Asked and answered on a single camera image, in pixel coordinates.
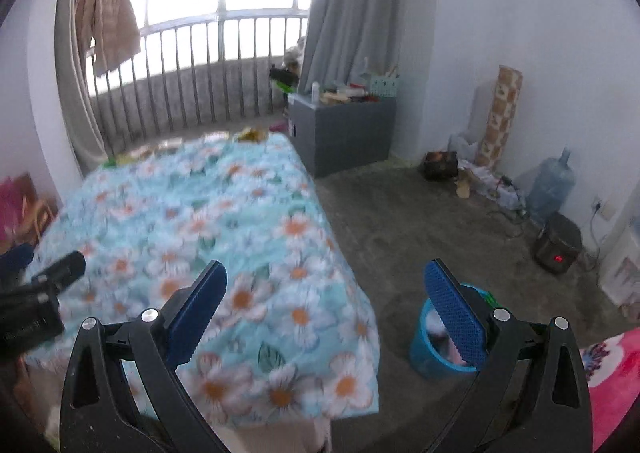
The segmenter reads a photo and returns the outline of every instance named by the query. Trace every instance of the power cord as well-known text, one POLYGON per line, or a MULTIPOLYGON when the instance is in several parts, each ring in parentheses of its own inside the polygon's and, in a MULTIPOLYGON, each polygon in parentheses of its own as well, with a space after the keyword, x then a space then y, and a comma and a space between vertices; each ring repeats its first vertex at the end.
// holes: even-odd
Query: power cord
POLYGON ((516 239, 521 237, 524 234, 524 229, 522 228, 522 224, 524 223, 524 221, 526 219, 524 218, 520 218, 518 217, 518 215, 516 214, 516 218, 512 218, 510 217, 507 213, 505 213, 504 211, 500 210, 500 209, 494 209, 491 211, 487 211, 487 216, 492 216, 492 215, 502 215, 504 218, 506 218, 513 227, 516 227, 518 229, 518 232, 514 235, 510 235, 507 233, 507 231, 504 232, 504 236, 505 238, 507 238, 508 240, 512 240, 512 239, 516 239))
POLYGON ((600 211, 601 208, 602 208, 602 202, 598 202, 593 207, 593 215, 591 215, 591 220, 589 221, 589 232, 591 234, 591 238, 593 239, 593 242, 596 244, 597 251, 596 251, 595 259, 593 260, 593 265, 589 269, 585 269, 586 273, 591 273, 591 271, 593 271, 596 268, 596 265, 598 264, 598 260, 600 259, 600 242, 598 242, 598 239, 596 238, 596 235, 593 232, 593 220, 594 218, 596 218, 596 214, 598 213, 598 211, 600 211))

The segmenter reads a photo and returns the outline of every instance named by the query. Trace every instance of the blue water bottle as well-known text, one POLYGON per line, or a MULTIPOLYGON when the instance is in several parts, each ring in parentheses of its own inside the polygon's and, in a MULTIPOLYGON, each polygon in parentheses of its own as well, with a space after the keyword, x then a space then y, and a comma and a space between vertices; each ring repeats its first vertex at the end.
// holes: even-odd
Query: blue water bottle
POLYGON ((531 219, 544 225, 551 213, 559 211, 575 186, 574 170, 569 168, 571 151, 565 148, 560 159, 549 157, 540 165, 540 172, 527 196, 531 219))

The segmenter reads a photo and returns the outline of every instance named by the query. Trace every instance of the light blue blanket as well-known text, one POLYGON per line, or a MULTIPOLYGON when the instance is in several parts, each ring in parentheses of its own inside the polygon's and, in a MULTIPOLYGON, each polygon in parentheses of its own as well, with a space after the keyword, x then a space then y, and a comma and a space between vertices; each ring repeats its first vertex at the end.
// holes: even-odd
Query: light blue blanket
MULTIPOLYGON (((28 274, 79 249, 84 278, 60 297, 65 333, 27 361, 62 382, 78 327, 136 318, 216 259, 224 300, 178 368, 211 424, 339 419, 378 410, 380 343, 369 300, 289 141, 196 141, 175 155, 92 173, 28 274)), ((133 363, 138 406, 151 413, 133 363)))

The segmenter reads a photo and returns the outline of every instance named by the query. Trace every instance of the blue trash bin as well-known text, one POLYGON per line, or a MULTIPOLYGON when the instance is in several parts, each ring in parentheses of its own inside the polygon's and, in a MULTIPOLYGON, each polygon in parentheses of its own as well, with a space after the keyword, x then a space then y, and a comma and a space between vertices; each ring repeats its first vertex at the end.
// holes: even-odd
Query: blue trash bin
MULTIPOLYGON (((476 289, 480 294, 487 294, 484 290, 478 289, 478 287, 474 287, 466 283, 463 285, 476 289)), ((433 303, 428 299, 422 306, 420 319, 418 320, 418 328, 415 331, 414 340, 412 341, 411 349, 409 350, 409 361, 411 362, 411 366, 414 367, 414 370, 420 373, 423 377, 443 377, 454 373, 478 372, 476 367, 463 367, 447 361, 433 347, 433 344, 429 339, 429 335, 427 334, 427 329, 424 325, 427 314, 432 309, 433 303)))

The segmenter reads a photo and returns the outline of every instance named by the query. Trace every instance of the pink bag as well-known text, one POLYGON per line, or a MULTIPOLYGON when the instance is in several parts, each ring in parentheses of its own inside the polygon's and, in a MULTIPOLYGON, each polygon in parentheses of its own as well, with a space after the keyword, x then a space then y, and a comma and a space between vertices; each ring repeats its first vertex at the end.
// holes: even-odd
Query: pink bag
POLYGON ((12 240, 22 223, 22 195, 7 177, 0 183, 0 242, 12 240))

